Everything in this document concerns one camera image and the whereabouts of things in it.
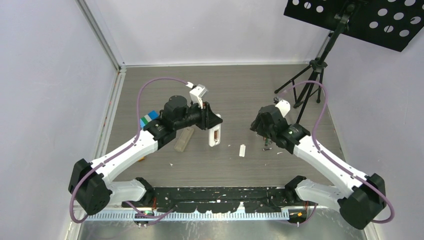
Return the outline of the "white remote control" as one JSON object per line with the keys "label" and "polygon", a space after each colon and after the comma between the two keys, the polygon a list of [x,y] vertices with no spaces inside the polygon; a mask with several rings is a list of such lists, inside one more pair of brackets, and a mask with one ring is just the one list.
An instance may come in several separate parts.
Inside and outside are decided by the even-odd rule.
{"label": "white remote control", "polygon": [[221,124],[218,127],[208,130],[208,145],[210,147],[217,146],[221,143]]}

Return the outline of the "white battery cover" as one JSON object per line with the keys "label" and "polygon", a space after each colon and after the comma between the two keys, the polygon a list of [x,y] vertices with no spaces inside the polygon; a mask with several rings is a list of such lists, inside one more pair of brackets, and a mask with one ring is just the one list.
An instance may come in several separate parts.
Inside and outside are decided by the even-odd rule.
{"label": "white battery cover", "polygon": [[245,144],[241,144],[239,147],[239,156],[244,158],[246,154],[246,145]]}

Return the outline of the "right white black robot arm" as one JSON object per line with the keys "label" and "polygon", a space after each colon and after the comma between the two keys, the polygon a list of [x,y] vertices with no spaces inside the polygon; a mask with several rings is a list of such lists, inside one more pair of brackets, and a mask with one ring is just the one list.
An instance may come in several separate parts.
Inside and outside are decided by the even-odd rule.
{"label": "right white black robot arm", "polygon": [[285,116],[289,111],[290,107],[280,104],[264,106],[250,130],[309,163],[332,184],[322,185],[298,175],[284,186],[287,202],[299,205],[308,201],[330,208],[358,230],[376,223],[376,216],[388,204],[384,179],[348,165],[319,143],[315,132],[309,132],[298,123],[288,124]]}

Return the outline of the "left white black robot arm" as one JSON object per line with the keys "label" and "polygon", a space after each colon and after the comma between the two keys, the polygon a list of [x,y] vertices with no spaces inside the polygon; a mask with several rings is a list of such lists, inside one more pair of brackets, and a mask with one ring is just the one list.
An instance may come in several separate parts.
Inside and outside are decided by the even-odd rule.
{"label": "left white black robot arm", "polygon": [[208,102],[188,103],[181,95],[173,95],[162,110],[151,118],[129,141],[108,154],[87,162],[77,161],[68,190],[72,199],[92,216],[106,206],[125,201],[148,207],[154,199],[153,187],[142,177],[116,181],[124,170],[176,138],[177,131],[191,126],[220,137],[223,119],[212,111]]}

